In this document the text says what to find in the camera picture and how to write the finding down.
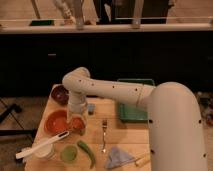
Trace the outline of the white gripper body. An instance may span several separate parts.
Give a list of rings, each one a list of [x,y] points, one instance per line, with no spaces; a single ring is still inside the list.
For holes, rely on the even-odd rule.
[[[82,116],[87,110],[87,102],[74,103],[69,101],[67,105],[67,121],[70,121],[74,116]]]

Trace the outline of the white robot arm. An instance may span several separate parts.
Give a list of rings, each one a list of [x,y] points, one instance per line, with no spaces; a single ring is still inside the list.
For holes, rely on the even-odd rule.
[[[69,91],[70,115],[85,111],[88,95],[146,111],[152,171],[208,171],[199,104],[185,85],[96,80],[85,67],[67,73],[62,84]]]

